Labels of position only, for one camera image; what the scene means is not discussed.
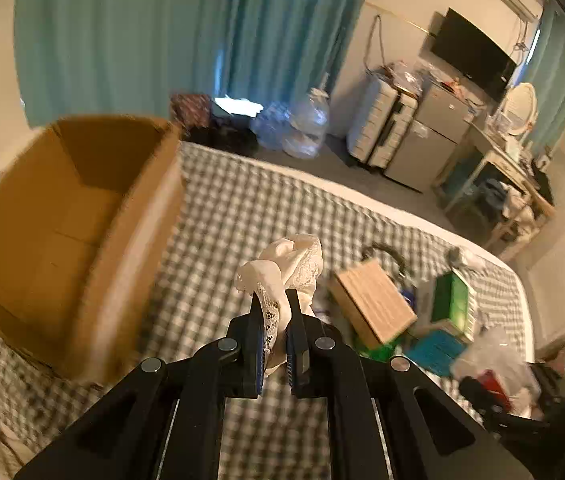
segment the open cardboard box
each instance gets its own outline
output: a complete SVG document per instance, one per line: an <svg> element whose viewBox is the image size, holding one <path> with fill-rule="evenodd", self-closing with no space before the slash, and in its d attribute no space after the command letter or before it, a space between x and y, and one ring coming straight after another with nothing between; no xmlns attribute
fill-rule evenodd
<svg viewBox="0 0 565 480"><path fill-rule="evenodd" d="M127 373L184 197L179 134L154 118L66 118L0 178L10 346L72 380Z"/></svg>

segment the round mirror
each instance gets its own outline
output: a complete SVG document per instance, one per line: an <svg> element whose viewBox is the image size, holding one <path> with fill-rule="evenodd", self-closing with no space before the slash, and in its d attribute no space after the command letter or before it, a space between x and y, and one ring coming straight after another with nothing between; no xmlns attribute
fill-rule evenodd
<svg viewBox="0 0 565 480"><path fill-rule="evenodd" d="M525 133L537 117L536 90L531 83L520 83L507 92L502 104L502 114L511 121L508 133L519 136Z"/></svg>

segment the bed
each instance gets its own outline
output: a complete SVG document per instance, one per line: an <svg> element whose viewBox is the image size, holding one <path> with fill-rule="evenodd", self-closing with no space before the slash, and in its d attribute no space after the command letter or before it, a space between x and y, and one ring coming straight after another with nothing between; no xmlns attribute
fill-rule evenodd
<svg viewBox="0 0 565 480"><path fill-rule="evenodd" d="M271 241L294 233L320 238L325 269L319 291L335 270L360 259L372 241L396 247L416 278L448 269L451 246L486 260L466 272L490 325L501 324L533 361L533 330L524 290L495 256L416 216L344 186L191 143L182 145L188 180L181 221L163 254L139 344L140 357L170 362L224 336L230 319L248 311L250 298L233 286L236 269ZM393 262L380 255L382 266ZM313 309L330 322L333 305L316 294ZM435 381L473 416L454 381ZM104 394L44 373L0 339L0 430L18 449L39 452ZM227 401L219 478L328 478L329 439L323 399L291 396L284 367L267 378L257 400Z"/></svg>

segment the plastic bottle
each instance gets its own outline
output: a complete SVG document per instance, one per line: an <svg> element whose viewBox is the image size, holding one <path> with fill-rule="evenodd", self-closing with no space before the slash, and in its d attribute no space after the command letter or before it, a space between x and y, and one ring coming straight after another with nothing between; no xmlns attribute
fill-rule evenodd
<svg viewBox="0 0 565 480"><path fill-rule="evenodd" d="M296 158L314 158L325 142L329 125L329 95L318 88L293 105L289 113L291 125L282 141L282 149Z"/></svg>
<svg viewBox="0 0 565 480"><path fill-rule="evenodd" d="M272 102L252 119L250 128L263 148L281 150L282 139L289 130L288 106L277 101Z"/></svg>

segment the cardboard box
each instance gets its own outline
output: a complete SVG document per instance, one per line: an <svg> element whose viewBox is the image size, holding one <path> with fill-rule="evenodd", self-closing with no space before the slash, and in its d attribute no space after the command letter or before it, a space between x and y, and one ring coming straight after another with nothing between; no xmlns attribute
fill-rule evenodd
<svg viewBox="0 0 565 480"><path fill-rule="evenodd" d="M416 319L377 258L335 274L329 290L369 350L393 341Z"/></svg>
<svg viewBox="0 0 565 480"><path fill-rule="evenodd" d="M128 371L184 197L180 129L132 116L48 126L0 179L0 335L63 377Z"/></svg>

